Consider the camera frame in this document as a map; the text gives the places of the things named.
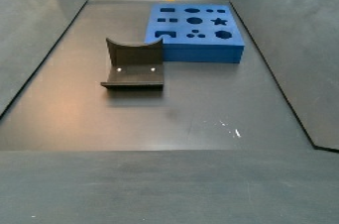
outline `gray floor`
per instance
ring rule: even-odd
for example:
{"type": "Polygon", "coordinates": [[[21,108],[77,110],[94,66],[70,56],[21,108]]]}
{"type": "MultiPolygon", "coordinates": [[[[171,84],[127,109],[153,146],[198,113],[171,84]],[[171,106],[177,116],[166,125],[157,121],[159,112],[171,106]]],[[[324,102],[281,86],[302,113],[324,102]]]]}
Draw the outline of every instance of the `gray floor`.
{"type": "Polygon", "coordinates": [[[86,5],[0,122],[0,149],[310,150],[240,21],[241,64],[167,62],[163,92],[109,92],[99,85],[110,71],[105,39],[141,44],[153,3],[86,5]]]}
{"type": "Polygon", "coordinates": [[[2,223],[336,224],[326,152],[2,153],[2,223]]]}

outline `gray metal wall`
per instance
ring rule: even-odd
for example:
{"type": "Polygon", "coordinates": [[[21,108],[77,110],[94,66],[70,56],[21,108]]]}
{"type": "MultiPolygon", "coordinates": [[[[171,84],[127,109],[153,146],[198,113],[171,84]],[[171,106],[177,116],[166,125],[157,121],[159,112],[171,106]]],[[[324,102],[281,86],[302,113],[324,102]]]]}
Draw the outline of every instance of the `gray metal wall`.
{"type": "Polygon", "coordinates": [[[233,3],[314,144],[339,149],[339,0],[233,3]]]}
{"type": "Polygon", "coordinates": [[[86,0],[0,0],[0,115],[86,0]]]}

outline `rectangular hole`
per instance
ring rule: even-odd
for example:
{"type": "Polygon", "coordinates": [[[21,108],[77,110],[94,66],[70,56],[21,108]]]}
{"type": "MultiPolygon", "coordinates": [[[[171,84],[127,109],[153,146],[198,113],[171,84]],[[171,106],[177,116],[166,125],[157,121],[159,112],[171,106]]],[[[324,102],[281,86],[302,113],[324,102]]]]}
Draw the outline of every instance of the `rectangular hole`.
{"type": "Polygon", "coordinates": [[[177,32],[175,31],[157,31],[155,37],[161,38],[162,36],[170,36],[171,38],[177,38],[177,32]]]}
{"type": "Polygon", "coordinates": [[[175,12],[175,8],[161,8],[161,12],[162,13],[174,13],[175,12]]]}

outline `blue foam block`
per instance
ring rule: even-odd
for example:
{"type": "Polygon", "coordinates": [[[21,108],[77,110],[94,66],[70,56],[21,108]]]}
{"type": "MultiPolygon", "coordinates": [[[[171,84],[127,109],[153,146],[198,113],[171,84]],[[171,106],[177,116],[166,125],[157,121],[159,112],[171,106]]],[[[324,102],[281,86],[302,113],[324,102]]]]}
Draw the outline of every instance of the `blue foam block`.
{"type": "Polygon", "coordinates": [[[245,41],[226,5],[157,4],[146,43],[163,38],[166,61],[241,62],[245,41]]]}

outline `black plastic part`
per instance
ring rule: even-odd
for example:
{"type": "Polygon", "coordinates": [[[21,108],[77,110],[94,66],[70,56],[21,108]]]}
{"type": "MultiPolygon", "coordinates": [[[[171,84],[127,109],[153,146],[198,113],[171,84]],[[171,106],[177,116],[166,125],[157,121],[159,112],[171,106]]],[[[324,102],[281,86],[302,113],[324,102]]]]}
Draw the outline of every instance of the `black plastic part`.
{"type": "Polygon", "coordinates": [[[106,39],[111,72],[106,88],[162,88],[165,85],[163,40],[145,46],[125,46],[106,39]]]}

